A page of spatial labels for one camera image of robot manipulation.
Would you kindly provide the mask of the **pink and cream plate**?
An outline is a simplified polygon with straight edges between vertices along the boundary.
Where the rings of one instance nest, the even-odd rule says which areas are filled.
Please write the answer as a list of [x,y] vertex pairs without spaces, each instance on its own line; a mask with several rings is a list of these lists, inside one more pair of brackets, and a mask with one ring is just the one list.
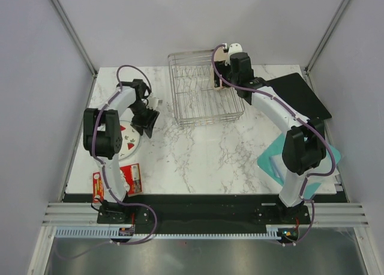
[[214,71],[215,66],[219,74],[227,81],[230,81],[232,72],[230,65],[227,63],[227,59],[229,58],[228,51],[229,48],[227,47],[227,44],[224,43],[223,47],[218,48],[215,52],[212,53],[214,63],[211,64],[211,85],[215,91],[229,87],[217,76],[216,72]]

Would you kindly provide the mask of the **watermelon pattern plate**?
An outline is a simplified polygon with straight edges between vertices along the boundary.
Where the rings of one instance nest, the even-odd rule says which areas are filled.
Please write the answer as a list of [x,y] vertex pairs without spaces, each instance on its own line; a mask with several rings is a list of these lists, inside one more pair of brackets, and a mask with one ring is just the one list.
[[119,161],[131,157],[140,144],[140,134],[131,126],[131,122],[120,121],[122,134],[122,147],[119,152]]

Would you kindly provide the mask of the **metal wire dish rack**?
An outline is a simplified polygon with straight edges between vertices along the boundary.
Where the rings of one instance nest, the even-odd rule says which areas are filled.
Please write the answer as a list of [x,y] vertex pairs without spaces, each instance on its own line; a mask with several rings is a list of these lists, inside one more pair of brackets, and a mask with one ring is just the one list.
[[231,122],[244,113],[234,89],[214,86],[211,55],[208,49],[167,56],[173,110],[181,127]]

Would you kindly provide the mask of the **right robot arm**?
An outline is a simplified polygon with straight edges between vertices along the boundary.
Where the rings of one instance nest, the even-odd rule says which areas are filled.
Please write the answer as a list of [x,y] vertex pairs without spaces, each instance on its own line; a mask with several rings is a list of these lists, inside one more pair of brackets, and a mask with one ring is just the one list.
[[265,80],[256,77],[245,52],[212,60],[214,81],[236,90],[238,97],[266,115],[281,131],[280,159],[286,175],[275,206],[270,210],[281,223],[298,220],[308,209],[304,196],[309,177],[331,150],[325,141],[324,120],[330,118],[320,100],[299,73]]

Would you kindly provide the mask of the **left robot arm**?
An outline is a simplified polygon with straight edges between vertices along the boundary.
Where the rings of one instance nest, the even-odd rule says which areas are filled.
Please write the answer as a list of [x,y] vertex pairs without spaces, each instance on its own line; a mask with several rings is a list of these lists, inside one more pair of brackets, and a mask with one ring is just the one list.
[[120,82],[114,95],[99,108],[87,108],[83,113],[83,147],[89,151],[99,168],[103,197],[97,223],[128,223],[131,207],[124,204],[128,196],[126,180],[121,176],[119,152],[123,146],[120,116],[130,109],[131,126],[139,133],[152,137],[159,111],[147,108],[143,102],[151,94],[142,79]]

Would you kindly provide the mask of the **red instruction card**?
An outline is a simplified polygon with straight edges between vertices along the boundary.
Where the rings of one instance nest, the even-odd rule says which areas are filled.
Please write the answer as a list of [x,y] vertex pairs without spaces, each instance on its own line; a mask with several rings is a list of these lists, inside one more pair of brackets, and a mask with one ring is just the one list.
[[[142,179],[138,163],[120,167],[120,175],[127,196],[136,196],[142,193]],[[100,172],[92,174],[92,188],[92,201],[95,203],[99,200],[102,201],[104,199],[104,187]]]

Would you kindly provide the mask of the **black square mat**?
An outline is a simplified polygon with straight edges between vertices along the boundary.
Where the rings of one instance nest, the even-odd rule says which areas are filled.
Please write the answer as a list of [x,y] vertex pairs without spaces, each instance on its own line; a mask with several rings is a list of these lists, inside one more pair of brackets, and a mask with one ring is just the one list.
[[332,118],[327,108],[299,73],[291,73],[267,80],[266,85],[272,87],[275,93],[294,110],[309,119],[326,120]]

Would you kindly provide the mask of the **teal cutting mat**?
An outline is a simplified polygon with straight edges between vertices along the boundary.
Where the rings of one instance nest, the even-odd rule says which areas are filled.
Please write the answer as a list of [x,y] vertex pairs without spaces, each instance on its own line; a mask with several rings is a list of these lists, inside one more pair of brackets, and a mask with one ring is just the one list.
[[[266,172],[274,181],[276,180],[272,174],[272,168],[269,162],[269,158],[276,155],[282,156],[284,141],[285,135],[280,134],[279,137],[277,137],[276,140],[273,141],[273,143],[270,144],[270,146],[267,147],[267,149],[257,159],[258,167],[261,168],[264,172]],[[308,181],[304,192],[304,198],[310,199],[315,193],[326,193],[326,191],[321,191],[321,188],[325,187],[327,184],[330,184],[333,187],[335,183],[310,183]]]

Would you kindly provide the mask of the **right aluminium frame post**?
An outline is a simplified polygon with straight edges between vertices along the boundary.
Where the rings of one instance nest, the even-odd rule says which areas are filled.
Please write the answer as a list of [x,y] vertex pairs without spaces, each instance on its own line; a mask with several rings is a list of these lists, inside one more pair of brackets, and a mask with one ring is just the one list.
[[326,28],[324,34],[322,35],[319,43],[317,44],[317,47],[315,48],[313,54],[311,55],[310,60],[308,61],[308,63],[303,68],[303,71],[306,75],[310,74],[310,71],[313,69],[314,65],[318,61],[319,57],[321,56],[326,45],[328,44],[329,40],[331,39],[337,26],[340,24],[344,14],[346,13],[346,11],[347,11],[349,5],[352,3],[352,1],[353,0],[341,0],[341,2],[339,3],[334,15],[332,16],[331,21],[327,25],[327,28]]

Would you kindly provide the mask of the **aluminium frame post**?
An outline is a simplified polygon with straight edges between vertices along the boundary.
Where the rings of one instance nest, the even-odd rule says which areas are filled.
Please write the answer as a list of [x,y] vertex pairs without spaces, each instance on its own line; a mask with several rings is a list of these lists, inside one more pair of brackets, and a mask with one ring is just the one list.
[[65,8],[63,7],[60,0],[49,0],[51,3],[55,13],[58,15],[59,20],[61,21],[64,29],[66,30],[67,34],[69,35],[71,41],[73,42],[75,48],[77,49],[80,57],[82,58],[82,61],[87,66],[88,70],[92,74],[92,77],[97,77],[98,71],[95,68],[94,63],[92,62],[90,56],[88,55],[83,43],[81,42],[80,37],[78,36],[67,12],[65,11]]
[[327,28],[326,28],[324,34],[322,35],[319,43],[317,44],[317,47],[315,48],[313,54],[311,55],[310,60],[308,61],[308,63],[303,68],[303,71],[306,75],[310,74],[310,71],[313,69],[314,65],[318,61],[319,57],[321,56],[326,45],[328,44],[329,40],[331,39],[337,26],[340,24],[344,14],[346,13],[346,11],[347,11],[349,5],[352,3],[352,1],[353,0],[341,0],[341,2],[339,3],[334,15],[332,16],[331,21],[327,25]]

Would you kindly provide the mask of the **left aluminium frame post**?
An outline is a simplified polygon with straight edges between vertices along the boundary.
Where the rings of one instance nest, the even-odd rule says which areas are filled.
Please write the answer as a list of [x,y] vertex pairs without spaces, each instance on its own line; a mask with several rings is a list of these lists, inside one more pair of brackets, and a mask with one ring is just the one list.
[[63,7],[60,0],[49,0],[51,3],[55,13],[58,15],[59,20],[61,21],[64,29],[66,30],[67,34],[69,35],[71,41],[73,42],[75,48],[77,49],[80,57],[82,58],[82,61],[87,66],[88,70],[92,74],[92,77],[97,77],[98,71],[95,68],[94,63],[92,62],[90,56],[88,55],[83,43],[81,42],[80,37],[78,36],[67,12],[65,11],[65,8]]

